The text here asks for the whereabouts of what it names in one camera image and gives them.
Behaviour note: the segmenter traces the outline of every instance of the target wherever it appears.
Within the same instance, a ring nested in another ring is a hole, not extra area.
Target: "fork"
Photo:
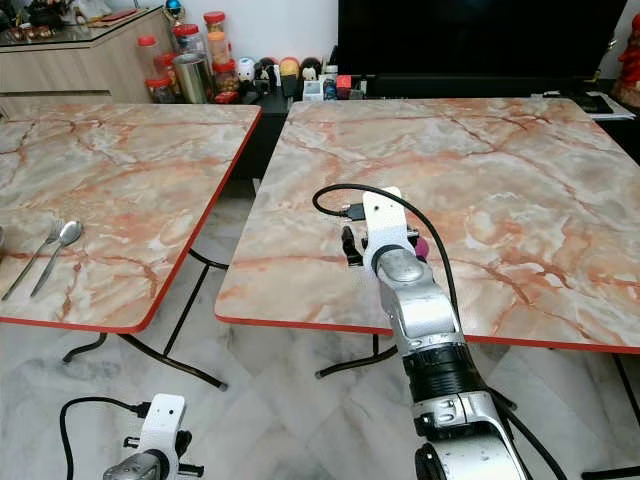
[[[38,255],[40,255],[40,252],[42,252],[42,249],[44,249],[44,247],[46,247],[47,245],[51,245],[53,242],[58,240],[58,237],[60,236],[60,231],[62,230],[63,226],[64,226],[64,222],[62,220],[56,220],[51,224],[51,229],[49,230],[49,236],[46,238],[44,242],[42,242],[42,245],[40,245],[38,250],[36,250],[36,253],[33,254],[33,256],[31,257],[31,260],[29,260],[29,263],[27,263],[27,266],[22,269],[22,271],[20,272],[20,275],[18,275],[18,278],[16,278],[15,282],[13,282],[9,287],[9,290],[7,290],[7,292],[2,296],[3,301],[9,298],[9,296],[13,293],[13,291],[16,289],[18,284],[25,277],[27,272],[31,270],[33,263],[36,261],[36,258],[38,257]]]

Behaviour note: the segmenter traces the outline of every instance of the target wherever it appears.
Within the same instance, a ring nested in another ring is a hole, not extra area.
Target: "marble table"
[[[432,220],[470,341],[640,352],[640,169],[571,101],[295,104],[218,319],[392,334],[377,285],[347,266],[341,220],[311,204],[339,182],[397,186]],[[360,199],[347,192],[323,203]],[[360,223],[352,226],[362,233]]]
[[[133,333],[149,324],[255,127],[260,108],[41,107],[0,124],[7,290],[56,219],[79,220],[40,293],[50,246],[0,321]]]

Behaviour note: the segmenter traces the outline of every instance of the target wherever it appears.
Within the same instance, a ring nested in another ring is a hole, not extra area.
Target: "black television screen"
[[[625,3],[340,0],[340,72],[590,78]]]

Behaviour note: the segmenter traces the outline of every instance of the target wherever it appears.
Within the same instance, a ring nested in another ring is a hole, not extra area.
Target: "marble floor tile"
[[[250,183],[229,183],[196,248],[228,262],[252,199]],[[162,350],[201,269],[187,257],[138,338]],[[400,358],[317,380],[318,369],[370,355],[371,337],[218,322],[213,305],[223,278],[222,271],[208,273],[171,356],[226,381],[224,393],[116,336],[65,365],[64,353],[92,342],[95,333],[0,324],[0,480],[63,476],[58,414],[66,401],[107,395],[135,404],[158,392],[185,396],[183,428],[193,443],[183,461],[205,465],[204,478],[415,479],[413,455],[422,439],[413,429]],[[391,344],[381,340],[381,349]],[[640,428],[610,355],[486,344],[470,349],[487,383],[518,403],[517,414],[571,480],[586,469],[640,464]],[[624,362],[640,393],[640,362],[633,356]],[[117,407],[70,409],[75,478],[100,478],[130,455],[122,439],[137,435],[141,424]],[[534,478],[551,478],[516,438]]]

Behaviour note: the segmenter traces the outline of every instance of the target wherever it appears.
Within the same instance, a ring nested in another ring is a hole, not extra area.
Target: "glass jar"
[[[176,103],[176,98],[171,91],[171,79],[164,78],[147,78],[145,80],[153,103]]]
[[[140,58],[140,65],[142,66],[142,73],[144,78],[162,78],[162,70],[158,70],[155,65],[155,58],[162,53],[160,45],[156,41],[156,37],[153,35],[143,35],[138,37],[138,57]]]
[[[177,53],[168,52],[153,59],[156,69],[162,72],[163,77],[169,77],[169,80],[171,80],[171,90],[174,95],[180,95],[180,83],[178,82],[176,69],[173,66],[173,59],[177,56]]]
[[[200,31],[197,25],[194,25],[192,23],[185,23],[184,25],[177,25],[173,27],[171,31],[176,37],[178,50],[181,54],[206,53],[204,41],[200,36]]]
[[[216,74],[216,89],[218,92],[235,92],[240,88],[240,81],[236,75],[236,62],[231,59],[222,65],[213,64]]]
[[[231,60],[229,46],[224,32],[212,32],[207,35],[209,39],[209,51],[215,65],[225,65]]]
[[[224,32],[224,12],[208,12],[203,16],[209,33]]]

